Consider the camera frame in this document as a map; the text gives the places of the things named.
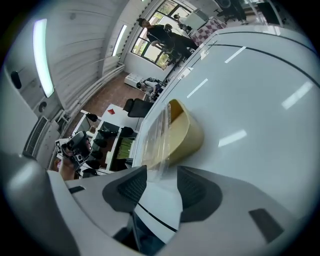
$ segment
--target black shirt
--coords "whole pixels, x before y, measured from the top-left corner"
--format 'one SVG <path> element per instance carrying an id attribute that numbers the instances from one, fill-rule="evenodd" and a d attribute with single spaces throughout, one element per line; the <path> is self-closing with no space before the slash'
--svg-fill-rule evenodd
<path id="1" fill-rule="evenodd" d="M 147 29 L 146 37 L 150 42 L 161 41 L 166 43 L 170 40 L 171 37 L 174 37 L 176 34 L 172 32 L 167 33 L 164 28 L 164 25 L 154 25 L 153 27 Z"/>

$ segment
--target black hair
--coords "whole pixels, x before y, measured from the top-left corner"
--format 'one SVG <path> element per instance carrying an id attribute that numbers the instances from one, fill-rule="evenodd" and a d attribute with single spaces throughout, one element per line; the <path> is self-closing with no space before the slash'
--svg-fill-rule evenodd
<path id="1" fill-rule="evenodd" d="M 142 27 L 142 22 L 144 22 L 145 18 L 138 18 L 136 21 L 138 22 L 139 26 Z"/>

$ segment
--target air vent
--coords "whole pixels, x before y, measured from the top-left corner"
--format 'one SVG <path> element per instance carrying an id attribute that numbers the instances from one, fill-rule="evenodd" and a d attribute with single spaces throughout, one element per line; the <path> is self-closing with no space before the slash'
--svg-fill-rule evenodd
<path id="1" fill-rule="evenodd" d="M 48 119 L 42 116 L 40 120 L 37 122 L 37 124 L 35 125 L 35 127 L 33 128 L 33 131 L 25 144 L 24 150 L 32 156 L 34 155 L 35 148 L 40 138 L 40 135 L 43 132 L 47 123 L 48 123 Z"/>

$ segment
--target window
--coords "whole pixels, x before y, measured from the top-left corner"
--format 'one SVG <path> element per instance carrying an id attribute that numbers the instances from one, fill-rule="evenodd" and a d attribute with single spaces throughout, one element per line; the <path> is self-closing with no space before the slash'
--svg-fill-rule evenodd
<path id="1" fill-rule="evenodd" d="M 182 5 L 172 0 L 167 0 L 155 11 L 149 19 L 149 22 L 151 25 L 170 24 L 172 26 L 172 32 L 185 36 L 184 31 L 178 27 L 178 22 L 174 19 L 174 15 L 179 14 L 181 17 L 186 17 L 190 13 L 191 11 Z M 151 46 L 147 38 L 146 28 L 140 33 L 131 52 L 152 62 L 160 68 L 163 68 L 169 59 L 169 56 L 164 54 L 160 47 Z"/>

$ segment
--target chair backrest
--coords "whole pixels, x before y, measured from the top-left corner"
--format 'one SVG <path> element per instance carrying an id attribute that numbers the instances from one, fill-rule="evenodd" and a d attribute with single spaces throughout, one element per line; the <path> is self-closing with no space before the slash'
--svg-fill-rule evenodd
<path id="1" fill-rule="evenodd" d="M 130 98 L 126 101 L 123 110 L 130 112 L 133 106 L 134 106 L 134 99 Z"/>
<path id="2" fill-rule="evenodd" d="M 144 118 L 151 109 L 153 103 L 144 101 L 140 98 L 136 98 L 133 102 L 133 106 L 128 111 L 128 117 L 130 118 Z"/>

